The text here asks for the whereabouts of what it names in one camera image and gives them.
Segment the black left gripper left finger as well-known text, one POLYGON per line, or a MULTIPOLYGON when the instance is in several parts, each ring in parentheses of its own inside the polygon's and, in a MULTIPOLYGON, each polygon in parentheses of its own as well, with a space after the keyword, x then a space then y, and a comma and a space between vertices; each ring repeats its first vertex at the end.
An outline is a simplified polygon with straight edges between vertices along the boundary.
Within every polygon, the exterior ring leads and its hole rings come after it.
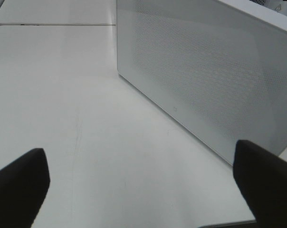
POLYGON ((0 170, 0 228, 29 228, 45 200, 50 174, 45 151, 35 148, 0 170))

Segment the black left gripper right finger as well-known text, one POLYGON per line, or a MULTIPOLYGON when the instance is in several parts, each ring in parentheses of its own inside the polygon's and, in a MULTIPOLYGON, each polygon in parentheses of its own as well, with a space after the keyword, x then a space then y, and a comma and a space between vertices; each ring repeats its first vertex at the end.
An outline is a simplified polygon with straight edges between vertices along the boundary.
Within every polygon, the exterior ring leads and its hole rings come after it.
POLYGON ((287 228, 287 162, 248 140, 236 143, 233 178, 260 228, 287 228))

